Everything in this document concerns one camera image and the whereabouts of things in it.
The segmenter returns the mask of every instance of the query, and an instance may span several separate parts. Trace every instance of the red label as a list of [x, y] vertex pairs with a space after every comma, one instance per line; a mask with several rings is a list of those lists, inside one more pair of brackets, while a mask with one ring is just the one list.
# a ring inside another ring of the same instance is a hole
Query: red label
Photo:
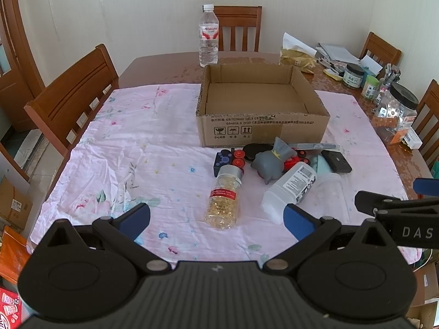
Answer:
[[224, 188], [218, 188], [212, 190], [210, 192], [210, 197], [212, 198], [213, 196], [224, 196], [232, 200], [236, 199], [236, 193], [233, 190], [224, 189]]

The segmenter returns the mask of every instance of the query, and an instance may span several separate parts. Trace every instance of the chair backrest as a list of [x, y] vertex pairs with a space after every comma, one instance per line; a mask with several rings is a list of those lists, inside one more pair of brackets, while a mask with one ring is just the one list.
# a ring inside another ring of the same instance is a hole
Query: chair backrest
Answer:
[[[421, 111], [422, 109], [427, 106], [429, 108], [429, 111], [425, 116], [420, 119]], [[421, 102], [418, 105], [417, 108], [418, 112], [418, 118], [415, 121], [416, 128], [415, 132], [420, 135], [422, 130], [427, 126], [429, 121], [432, 119], [433, 116], [436, 117], [437, 120], [439, 120], [439, 85], [436, 80], [432, 80], [430, 83], [427, 91], [425, 92], [424, 96], [422, 97]], [[428, 161], [428, 159], [436, 152], [436, 150], [439, 147], [439, 139], [436, 140], [426, 152], [423, 152], [425, 146], [428, 144], [428, 142], [432, 139], [433, 135], [439, 130], [439, 121], [436, 122], [433, 127], [428, 131], [428, 133], [425, 135], [425, 137], [422, 138], [422, 146], [419, 148], [419, 151], [422, 154], [422, 157], [425, 159], [425, 162]], [[434, 159], [429, 164], [429, 168], [432, 167], [434, 163]]]
[[242, 27], [242, 50], [247, 51], [249, 27], [256, 27], [255, 52], [259, 50], [262, 6], [215, 6], [219, 20], [219, 50], [224, 50], [223, 27], [230, 27], [230, 50], [236, 50], [236, 27]]
[[118, 87], [119, 77], [103, 44], [56, 78], [25, 110], [50, 143], [64, 156], [70, 146], [67, 136], [77, 135], [85, 124], [79, 118], [92, 112], [91, 105], [104, 101]]
[[401, 51], [399, 49], [396, 49], [373, 32], [369, 32], [367, 36], [360, 59], [362, 59], [368, 51], [370, 52], [370, 58], [376, 57], [374, 59], [376, 59], [377, 63], [380, 63], [380, 65], [384, 67], [387, 63], [397, 65], [401, 57]]

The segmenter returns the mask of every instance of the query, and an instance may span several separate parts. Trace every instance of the red snack package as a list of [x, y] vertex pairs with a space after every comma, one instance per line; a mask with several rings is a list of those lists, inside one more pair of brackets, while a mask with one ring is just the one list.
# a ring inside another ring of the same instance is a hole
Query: red snack package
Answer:
[[15, 329], [21, 324], [21, 300], [17, 293], [0, 288], [0, 329]]

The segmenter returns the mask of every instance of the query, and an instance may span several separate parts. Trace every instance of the metal screw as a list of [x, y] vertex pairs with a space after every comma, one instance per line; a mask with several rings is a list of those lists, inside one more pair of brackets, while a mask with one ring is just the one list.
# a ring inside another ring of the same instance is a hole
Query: metal screw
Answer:
[[168, 268], [168, 263], [163, 260], [151, 260], [146, 264], [146, 268], [150, 271], [163, 271]]
[[288, 268], [288, 262], [281, 258], [273, 258], [267, 262], [267, 267], [273, 271], [281, 271]]

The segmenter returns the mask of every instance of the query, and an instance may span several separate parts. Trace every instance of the open cardboard box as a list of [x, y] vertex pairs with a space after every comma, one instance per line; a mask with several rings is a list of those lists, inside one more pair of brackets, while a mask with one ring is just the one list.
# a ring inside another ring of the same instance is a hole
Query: open cardboard box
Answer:
[[274, 64], [205, 68], [197, 106], [202, 146], [318, 143], [329, 113], [300, 70]]
[[436, 318], [436, 309], [438, 302], [432, 302], [427, 304], [422, 304], [416, 307], [410, 307], [406, 318], [418, 319], [418, 326], [415, 328], [420, 328], [422, 325], [422, 329], [433, 329]]

